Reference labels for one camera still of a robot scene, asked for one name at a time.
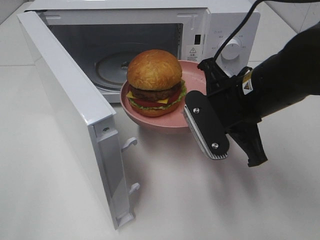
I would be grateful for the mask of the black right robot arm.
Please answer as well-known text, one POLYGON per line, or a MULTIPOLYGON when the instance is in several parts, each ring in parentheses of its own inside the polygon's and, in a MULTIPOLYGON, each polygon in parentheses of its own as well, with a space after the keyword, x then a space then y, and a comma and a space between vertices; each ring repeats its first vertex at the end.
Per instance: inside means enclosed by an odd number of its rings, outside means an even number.
POLYGON ((277 54, 255 68, 227 76, 212 59, 204 72, 206 92, 185 96, 184 116, 202 152, 225 159, 232 138, 246 153, 248 166, 267 161, 258 123, 262 118, 320 93, 320 26, 294 36, 277 54))

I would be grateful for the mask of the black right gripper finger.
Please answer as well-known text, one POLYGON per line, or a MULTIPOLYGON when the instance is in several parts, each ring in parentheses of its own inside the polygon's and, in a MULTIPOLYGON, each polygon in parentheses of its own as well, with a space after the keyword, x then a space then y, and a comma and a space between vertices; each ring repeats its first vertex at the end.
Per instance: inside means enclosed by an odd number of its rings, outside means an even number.
POLYGON ((227 158, 230 143, 207 96, 192 90, 184 102, 184 118, 204 155, 212 160, 227 158))
POLYGON ((256 167, 268 160, 256 123, 240 122, 228 130, 228 134, 248 157, 248 167, 256 167))

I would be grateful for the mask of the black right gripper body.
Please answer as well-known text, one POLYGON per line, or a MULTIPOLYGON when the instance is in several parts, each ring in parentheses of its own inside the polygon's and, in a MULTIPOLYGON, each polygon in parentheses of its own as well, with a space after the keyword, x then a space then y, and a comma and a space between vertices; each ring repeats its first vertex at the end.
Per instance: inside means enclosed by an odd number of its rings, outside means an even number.
POLYGON ((257 128, 261 117, 255 113, 243 93, 243 78, 253 68, 245 66, 229 77, 213 58, 202 60, 198 66, 206 79, 206 96, 226 132, 236 128, 257 128))

